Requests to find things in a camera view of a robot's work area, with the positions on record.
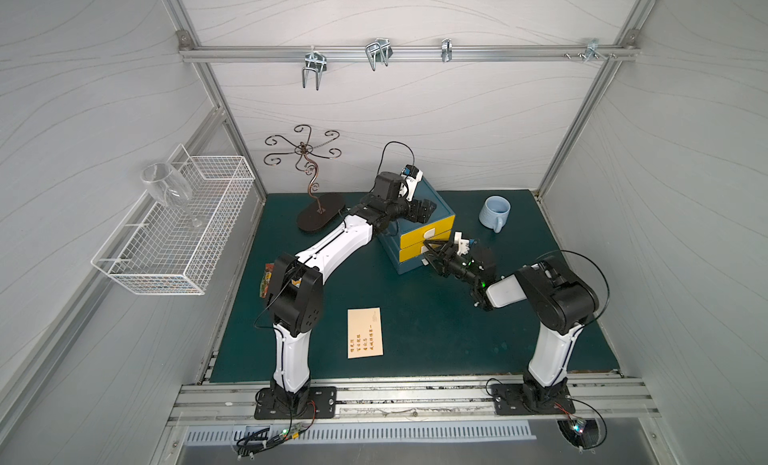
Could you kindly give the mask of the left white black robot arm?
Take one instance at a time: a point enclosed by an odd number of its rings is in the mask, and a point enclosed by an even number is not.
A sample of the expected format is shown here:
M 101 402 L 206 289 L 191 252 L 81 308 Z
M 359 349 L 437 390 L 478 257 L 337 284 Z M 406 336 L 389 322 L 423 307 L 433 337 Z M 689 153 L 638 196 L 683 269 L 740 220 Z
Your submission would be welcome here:
M 296 254 L 274 262 L 264 311 L 270 314 L 276 339 L 276 368 L 270 393 L 291 415 L 306 407 L 311 331 L 323 313 L 325 282 L 355 251 L 371 242 L 398 219 L 426 223 L 436 203 L 416 199 L 423 172 L 413 164 L 402 172 L 378 173 L 372 190 L 353 206 L 333 231 Z

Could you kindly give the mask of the beige postcard small red text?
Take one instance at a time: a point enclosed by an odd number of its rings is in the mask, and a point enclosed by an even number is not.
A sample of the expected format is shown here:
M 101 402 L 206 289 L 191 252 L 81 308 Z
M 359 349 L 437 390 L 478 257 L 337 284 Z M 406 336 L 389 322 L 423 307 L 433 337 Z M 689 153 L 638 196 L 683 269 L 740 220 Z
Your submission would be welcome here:
M 381 313 L 378 307 L 347 312 L 347 358 L 383 355 Z

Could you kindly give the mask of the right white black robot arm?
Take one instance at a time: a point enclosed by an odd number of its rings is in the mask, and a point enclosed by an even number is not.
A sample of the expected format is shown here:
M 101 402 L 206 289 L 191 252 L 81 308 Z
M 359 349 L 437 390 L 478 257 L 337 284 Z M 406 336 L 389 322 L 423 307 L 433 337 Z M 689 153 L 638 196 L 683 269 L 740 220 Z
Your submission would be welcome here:
M 576 340 L 600 306 L 595 291 L 553 254 L 499 277 L 492 250 L 472 239 L 456 234 L 452 239 L 427 239 L 423 246 L 424 259 L 439 275 L 470 285 L 477 307 L 491 311 L 522 301 L 532 306 L 540 327 L 520 400 L 534 413 L 554 411 L 566 392 Z

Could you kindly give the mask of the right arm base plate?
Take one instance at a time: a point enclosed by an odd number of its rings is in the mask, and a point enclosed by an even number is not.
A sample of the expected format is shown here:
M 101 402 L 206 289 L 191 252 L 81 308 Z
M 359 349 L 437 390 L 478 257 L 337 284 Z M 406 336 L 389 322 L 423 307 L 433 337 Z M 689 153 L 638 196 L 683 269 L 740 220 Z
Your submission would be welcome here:
M 489 387 L 496 415 L 563 415 L 575 413 L 565 381 L 552 387 L 540 387 L 537 382 L 493 384 Z

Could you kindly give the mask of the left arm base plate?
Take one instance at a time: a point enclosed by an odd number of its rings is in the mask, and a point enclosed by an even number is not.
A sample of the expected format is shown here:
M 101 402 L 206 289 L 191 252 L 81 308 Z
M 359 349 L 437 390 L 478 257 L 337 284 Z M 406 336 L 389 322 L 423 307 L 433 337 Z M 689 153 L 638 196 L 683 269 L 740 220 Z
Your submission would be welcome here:
M 256 420 L 331 419 L 336 414 L 337 388 L 332 386 L 304 387 L 289 393 L 274 384 L 255 395 Z

